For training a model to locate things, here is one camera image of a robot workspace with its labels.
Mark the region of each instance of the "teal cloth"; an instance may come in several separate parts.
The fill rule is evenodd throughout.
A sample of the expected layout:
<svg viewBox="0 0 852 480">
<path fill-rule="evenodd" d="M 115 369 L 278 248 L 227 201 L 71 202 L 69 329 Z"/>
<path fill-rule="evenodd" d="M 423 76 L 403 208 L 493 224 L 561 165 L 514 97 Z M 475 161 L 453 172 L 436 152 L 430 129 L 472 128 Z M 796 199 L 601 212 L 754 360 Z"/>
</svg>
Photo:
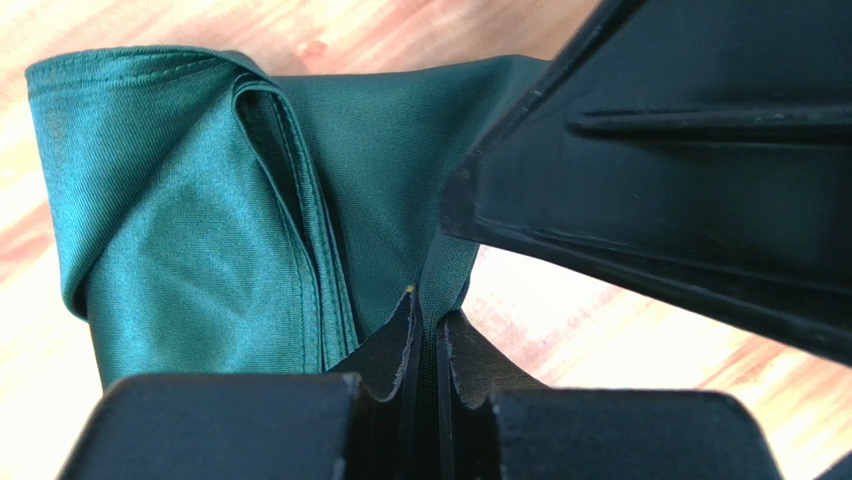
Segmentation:
<svg viewBox="0 0 852 480">
<path fill-rule="evenodd" d="M 477 249 L 439 233 L 441 184 L 542 66 L 273 78 L 237 53 L 140 47 L 30 67 L 62 296 L 104 386 L 318 373 L 415 283 L 431 334 Z"/>
</svg>

